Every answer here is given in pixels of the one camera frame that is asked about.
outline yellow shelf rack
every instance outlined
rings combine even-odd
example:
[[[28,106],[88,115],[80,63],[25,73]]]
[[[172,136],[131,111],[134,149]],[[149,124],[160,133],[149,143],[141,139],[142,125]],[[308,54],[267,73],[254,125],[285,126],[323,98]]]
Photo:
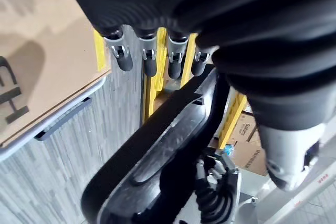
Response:
[[[233,129],[236,126],[236,123],[239,119],[239,116],[243,109],[246,107],[247,98],[245,95],[236,92],[234,102],[230,108],[228,108],[228,115],[226,121],[223,125],[223,128],[219,134],[219,143],[218,147],[224,149]]]
[[[156,67],[157,72],[154,77],[144,77],[143,89],[143,113],[142,122],[144,123],[154,112],[154,100],[158,93],[163,89],[163,74],[166,63],[167,48],[165,46],[167,31],[160,27],[157,31],[156,48]]]

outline cardboard box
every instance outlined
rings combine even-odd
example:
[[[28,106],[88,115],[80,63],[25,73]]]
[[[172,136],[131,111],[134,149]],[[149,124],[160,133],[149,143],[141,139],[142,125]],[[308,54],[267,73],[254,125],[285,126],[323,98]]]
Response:
[[[227,143],[235,145],[236,142],[246,142],[255,128],[256,121],[253,115],[242,112]]]
[[[259,132],[257,129],[254,131],[254,133],[252,134],[252,137],[249,139],[248,142],[250,144],[254,144],[256,146],[261,147],[260,136],[259,136]]]
[[[171,95],[169,92],[161,91],[154,100],[154,111],[157,110]]]
[[[110,71],[75,0],[0,0],[0,146]]]
[[[169,74],[168,74],[168,66],[169,66],[169,58],[166,57],[166,62],[164,64],[164,71],[163,71],[163,79],[170,81],[171,78],[169,77]]]
[[[250,172],[266,176],[265,151],[247,142],[237,142],[232,161],[236,166]]]

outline black plastic part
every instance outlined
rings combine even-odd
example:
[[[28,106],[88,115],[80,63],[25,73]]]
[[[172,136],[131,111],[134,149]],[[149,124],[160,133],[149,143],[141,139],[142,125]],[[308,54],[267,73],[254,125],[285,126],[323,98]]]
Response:
[[[145,124],[139,128],[95,174],[94,178],[86,186],[81,199],[82,212],[89,223],[96,223],[98,212],[112,190],[126,176],[130,169],[132,169],[134,165],[143,157],[143,155],[149,150],[153,143],[155,143],[162,132],[170,125],[170,123],[183,110],[183,108],[198,98],[198,96],[195,96],[193,92],[196,91],[196,89],[200,86],[200,84],[204,81],[212,69],[213,66],[208,65],[208,67],[205,68],[204,74],[202,76],[193,78],[182,89],[172,93],[168,100],[148,118]],[[185,163],[186,160],[193,160],[188,159],[189,157],[197,158],[199,156],[198,150],[200,152],[208,145],[211,136],[217,130],[217,127],[223,117],[223,111],[229,90],[229,86],[225,84],[226,82],[224,78],[221,80],[224,81],[224,83],[220,83],[221,88],[217,91],[217,93],[219,93],[218,97],[220,101],[217,101],[215,104],[213,104],[214,108],[210,115],[210,118],[214,121],[212,121],[212,123],[206,127],[206,130],[201,133],[201,138],[197,138],[197,140],[189,147],[189,149],[181,152],[180,155],[175,157],[177,159],[176,162],[170,164],[172,172],[176,172],[178,170],[175,167],[176,165],[181,166],[181,164]],[[171,179],[179,180],[180,178],[173,176]],[[188,194],[192,193],[193,188],[189,186],[188,190],[185,191],[186,199],[180,199],[181,202],[179,204],[182,206],[185,204],[184,200],[188,200]],[[173,200],[172,197],[178,197],[178,194],[170,193],[169,200]],[[164,205],[166,204],[164,199],[160,199],[160,202],[162,202]],[[179,201],[177,200],[175,204],[169,206],[172,211],[165,214],[167,219],[172,218],[174,220],[176,217],[174,216],[175,212],[178,213],[180,211],[180,205],[177,204],[178,202]],[[159,208],[158,216],[161,215],[162,217],[162,211],[165,211],[166,209],[167,208],[163,207],[163,209],[160,210]]]
[[[121,56],[119,58],[116,58],[118,66],[123,71],[131,71],[133,68],[133,60],[132,56],[129,54],[127,56]]]
[[[180,31],[174,31],[171,29],[168,29],[167,32],[171,40],[175,42],[185,42],[190,35],[189,33],[182,33]]]
[[[204,71],[205,65],[206,65],[206,62],[203,62],[201,60],[196,61],[194,59],[193,64],[191,65],[191,73],[194,76],[200,76]]]
[[[181,75],[182,64],[178,61],[169,62],[168,75],[172,79],[178,79]]]
[[[156,59],[147,59],[144,60],[144,68],[145,68],[145,74],[148,77],[153,77],[156,75]]]
[[[139,29],[139,28],[133,27],[133,30],[134,30],[136,36],[139,37],[139,38],[142,38],[142,39],[152,39],[158,33],[157,28]]]
[[[102,34],[101,36],[104,36],[108,39],[116,40],[120,39],[123,35],[122,27],[121,26],[116,26],[116,27],[111,27],[110,29],[107,29],[104,31],[105,34]]]

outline silver plastic casing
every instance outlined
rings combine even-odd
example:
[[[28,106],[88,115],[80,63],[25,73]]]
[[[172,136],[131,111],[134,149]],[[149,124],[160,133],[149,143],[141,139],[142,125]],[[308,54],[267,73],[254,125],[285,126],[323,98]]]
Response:
[[[188,40],[184,42],[176,42],[173,41],[169,36],[167,36],[166,39],[166,46],[167,46],[167,51],[168,51],[168,57],[169,57],[169,62],[172,63],[174,62],[174,54],[178,54],[178,62],[181,63],[184,53],[185,53],[185,49],[187,47],[188,44]]]
[[[152,39],[142,39],[139,38],[140,48],[142,49],[142,59],[147,60],[148,53],[151,53],[151,59],[156,59],[156,48],[157,48],[157,41],[156,36]]]
[[[326,125],[297,131],[284,131],[260,125],[258,127],[261,145],[266,152],[266,166],[272,173],[277,186],[285,191],[296,189],[317,161],[313,158],[305,165],[305,155],[324,133]]]

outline metal bracket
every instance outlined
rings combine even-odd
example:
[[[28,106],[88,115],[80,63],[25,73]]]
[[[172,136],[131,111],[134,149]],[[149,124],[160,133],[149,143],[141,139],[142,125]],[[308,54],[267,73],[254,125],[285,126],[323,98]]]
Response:
[[[123,34],[120,39],[104,38],[112,54],[117,58],[127,58],[130,54],[130,48]]]
[[[150,58],[152,60],[155,60],[156,47],[157,47],[156,36],[152,39],[139,38],[139,41],[140,41],[140,48],[142,49],[142,59],[147,60],[148,58]]]
[[[211,55],[218,49],[217,46],[215,47],[208,47],[204,49],[200,49],[198,46],[196,46],[195,49],[195,61],[202,61],[207,62],[208,59],[211,57]]]
[[[174,61],[178,61],[179,63],[182,62],[188,40],[189,38],[183,42],[176,42],[167,36],[166,46],[170,63],[173,63]]]

